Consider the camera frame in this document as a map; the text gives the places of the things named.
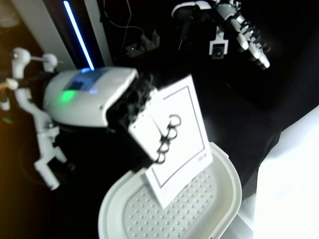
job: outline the white paper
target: white paper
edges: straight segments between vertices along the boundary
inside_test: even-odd
[[[164,164],[153,164],[146,177],[165,208],[213,160],[191,76],[161,90],[168,113],[179,115],[177,138],[172,140]]]

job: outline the paper with black border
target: paper with black border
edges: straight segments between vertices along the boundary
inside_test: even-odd
[[[169,114],[181,117],[178,136],[171,141],[164,164],[153,164],[146,177],[162,208],[212,161],[207,133],[192,76],[161,90]]]

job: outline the white basket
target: white basket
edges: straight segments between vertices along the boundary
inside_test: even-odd
[[[162,210],[144,176],[129,171],[106,194],[100,239],[219,239],[241,204],[241,184],[228,155],[210,144],[214,161]]]

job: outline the blue light strip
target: blue light strip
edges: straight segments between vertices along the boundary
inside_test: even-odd
[[[84,44],[83,38],[82,38],[81,33],[79,31],[79,28],[78,28],[78,25],[76,24],[75,18],[73,16],[73,13],[72,13],[72,10],[71,10],[71,7],[70,7],[70,4],[69,4],[68,1],[63,1],[63,3],[64,3],[64,6],[65,6],[65,9],[66,9],[66,11],[67,11],[67,13],[69,15],[69,18],[71,20],[72,26],[73,26],[73,28],[75,30],[76,36],[78,37],[78,40],[80,42],[80,45],[82,47],[83,53],[84,53],[84,55],[86,57],[86,60],[89,63],[89,66],[90,66],[91,70],[94,71],[93,63],[91,61],[90,55],[88,53],[88,50],[86,49],[86,46]]]

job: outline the black fabric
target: black fabric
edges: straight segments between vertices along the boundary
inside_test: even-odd
[[[195,83],[208,139],[229,155],[244,187],[278,142],[281,129],[227,86]]]

